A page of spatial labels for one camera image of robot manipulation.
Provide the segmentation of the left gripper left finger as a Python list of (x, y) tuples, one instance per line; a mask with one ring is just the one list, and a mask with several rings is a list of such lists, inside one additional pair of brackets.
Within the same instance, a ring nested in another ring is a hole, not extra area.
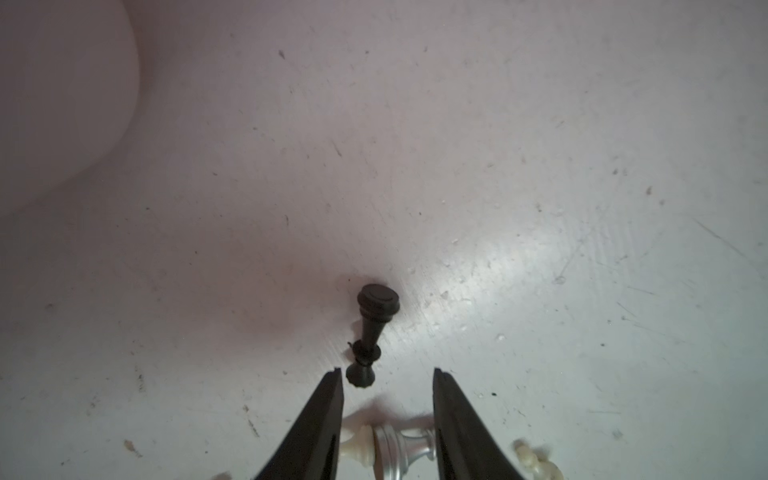
[(334, 480), (342, 413), (340, 368), (327, 372), (256, 480)]

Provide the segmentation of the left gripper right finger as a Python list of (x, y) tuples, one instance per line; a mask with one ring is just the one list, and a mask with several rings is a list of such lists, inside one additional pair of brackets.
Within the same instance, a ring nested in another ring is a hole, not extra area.
[(432, 389), (439, 478), (522, 480), (455, 378), (436, 368)]

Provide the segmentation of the small white bishop piece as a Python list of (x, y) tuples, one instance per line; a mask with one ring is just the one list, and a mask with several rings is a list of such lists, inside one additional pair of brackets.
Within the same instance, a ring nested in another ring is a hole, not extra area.
[(361, 426), (339, 445), (339, 457), (354, 460), (365, 468), (373, 468), (377, 457), (374, 428), (370, 425)]

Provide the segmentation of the white knight piece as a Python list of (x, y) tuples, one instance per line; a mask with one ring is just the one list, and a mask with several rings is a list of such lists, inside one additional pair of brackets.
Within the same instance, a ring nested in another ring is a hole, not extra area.
[(540, 457), (527, 443), (518, 442), (514, 447), (515, 455), (520, 465), (530, 473), (535, 480), (564, 480), (565, 476), (559, 467), (546, 458)]

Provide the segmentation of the silver chess piece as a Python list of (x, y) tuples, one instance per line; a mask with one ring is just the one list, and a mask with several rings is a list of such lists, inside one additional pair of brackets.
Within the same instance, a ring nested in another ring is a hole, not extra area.
[(418, 460), (435, 460), (437, 448), (433, 428), (421, 429), (409, 435), (396, 430), (392, 425), (378, 425), (373, 428), (373, 437), (374, 472), (377, 479), (401, 480)]

